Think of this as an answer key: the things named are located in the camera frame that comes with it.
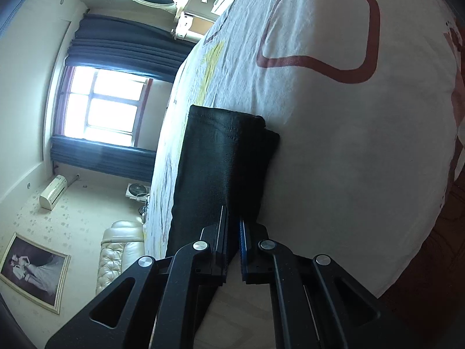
mattress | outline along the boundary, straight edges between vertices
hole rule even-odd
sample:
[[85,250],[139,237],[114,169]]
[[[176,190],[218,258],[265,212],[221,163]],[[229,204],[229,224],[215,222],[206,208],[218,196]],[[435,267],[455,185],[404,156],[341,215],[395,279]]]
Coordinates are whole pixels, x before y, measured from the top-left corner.
[[[461,32],[443,0],[236,0],[176,76],[148,253],[166,252],[189,106],[242,111],[281,136],[258,218],[270,238],[381,295],[431,231],[462,149]],[[274,345],[267,286],[243,284],[236,258],[196,347]]]

wedding photo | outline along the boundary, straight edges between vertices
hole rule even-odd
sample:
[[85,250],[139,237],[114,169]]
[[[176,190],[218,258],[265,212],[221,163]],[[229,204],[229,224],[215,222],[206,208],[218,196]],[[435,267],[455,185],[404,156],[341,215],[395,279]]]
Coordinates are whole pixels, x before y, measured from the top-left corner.
[[13,235],[1,263],[0,279],[40,306],[60,313],[70,256]]

metal pivot cap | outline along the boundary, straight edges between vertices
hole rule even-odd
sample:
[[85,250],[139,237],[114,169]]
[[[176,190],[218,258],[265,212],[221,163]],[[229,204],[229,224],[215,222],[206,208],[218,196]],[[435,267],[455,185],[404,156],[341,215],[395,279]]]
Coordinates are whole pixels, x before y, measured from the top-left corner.
[[275,249],[276,248],[276,243],[273,240],[263,240],[260,243],[260,246],[263,249],[270,250],[270,249]]
[[150,266],[153,264],[153,259],[149,256],[144,256],[139,258],[138,261],[139,266],[146,268],[147,266]]
[[326,256],[326,254],[320,254],[317,257],[317,263],[319,265],[326,266],[326,265],[329,265],[331,263],[331,259],[329,258],[329,256]]
[[192,246],[196,251],[203,251],[208,248],[208,244],[204,241],[196,241]]

wooden floor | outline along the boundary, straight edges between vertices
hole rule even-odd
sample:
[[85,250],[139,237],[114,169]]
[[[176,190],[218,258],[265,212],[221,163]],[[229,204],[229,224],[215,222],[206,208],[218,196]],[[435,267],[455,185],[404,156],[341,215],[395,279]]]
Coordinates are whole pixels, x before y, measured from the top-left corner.
[[419,253],[381,300],[427,346],[438,341],[465,305],[465,172]]

black towel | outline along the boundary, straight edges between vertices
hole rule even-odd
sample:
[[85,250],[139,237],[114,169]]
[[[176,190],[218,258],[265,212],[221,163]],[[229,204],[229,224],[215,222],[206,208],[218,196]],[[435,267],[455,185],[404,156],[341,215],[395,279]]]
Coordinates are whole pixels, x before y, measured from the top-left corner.
[[[198,240],[203,227],[216,224],[222,205],[230,216],[255,222],[268,164],[280,140],[265,126],[260,116],[191,106],[174,188],[167,257]],[[230,227],[230,257],[237,250],[236,229]]]

